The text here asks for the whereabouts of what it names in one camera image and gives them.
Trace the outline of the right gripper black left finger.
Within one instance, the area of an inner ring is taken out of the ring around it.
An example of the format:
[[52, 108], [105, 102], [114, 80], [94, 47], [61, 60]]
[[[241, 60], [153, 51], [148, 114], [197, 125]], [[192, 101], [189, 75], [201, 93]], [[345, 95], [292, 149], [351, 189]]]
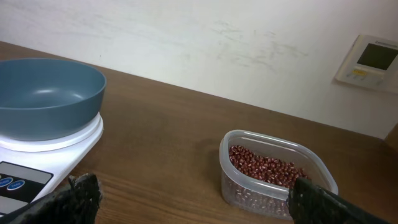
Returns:
[[97, 176], [69, 176], [68, 184], [1, 217], [12, 223], [94, 223], [102, 200]]

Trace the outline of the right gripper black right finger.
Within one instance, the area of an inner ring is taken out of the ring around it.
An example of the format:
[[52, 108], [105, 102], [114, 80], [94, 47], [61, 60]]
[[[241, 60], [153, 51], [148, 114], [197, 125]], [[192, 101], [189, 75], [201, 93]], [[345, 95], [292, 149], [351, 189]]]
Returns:
[[286, 203], [295, 224], [387, 224], [302, 177], [289, 190]]

